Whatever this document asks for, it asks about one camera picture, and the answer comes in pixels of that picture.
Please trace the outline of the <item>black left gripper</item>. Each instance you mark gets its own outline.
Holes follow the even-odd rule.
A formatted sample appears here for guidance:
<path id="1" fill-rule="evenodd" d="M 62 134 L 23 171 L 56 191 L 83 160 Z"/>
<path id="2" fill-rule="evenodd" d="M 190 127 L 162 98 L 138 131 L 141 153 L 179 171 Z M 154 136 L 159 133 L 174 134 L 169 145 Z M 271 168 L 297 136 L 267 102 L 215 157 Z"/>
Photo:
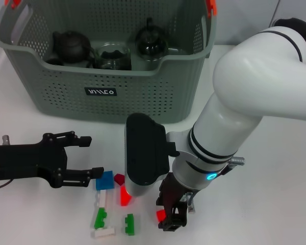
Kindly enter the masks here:
<path id="1" fill-rule="evenodd" d="M 86 148 L 91 141 L 90 136 L 78 137 L 74 131 L 70 131 L 65 133 L 63 144 L 53 134 L 45 134 L 35 144 L 0 145 L 0 180 L 39 177 L 46 180 L 52 188 L 88 187 L 92 179 L 102 177 L 104 168 L 67 169 L 64 147 Z"/>

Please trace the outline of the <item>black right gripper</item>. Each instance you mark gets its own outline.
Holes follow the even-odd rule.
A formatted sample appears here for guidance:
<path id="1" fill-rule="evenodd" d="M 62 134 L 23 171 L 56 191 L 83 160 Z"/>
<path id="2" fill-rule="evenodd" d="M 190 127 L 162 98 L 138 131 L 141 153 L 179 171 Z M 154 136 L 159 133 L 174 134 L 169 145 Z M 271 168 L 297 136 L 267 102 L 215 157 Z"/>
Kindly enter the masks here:
<path id="1" fill-rule="evenodd" d="M 186 226 L 187 203 L 180 202 L 180 200 L 188 192 L 194 193 L 194 189 L 187 188 L 179 183 L 173 173 L 167 174 L 159 187 L 159 196 L 156 205 L 172 207 L 172 215 L 159 222 L 159 229 L 163 231 L 175 231 L 180 227 Z"/>

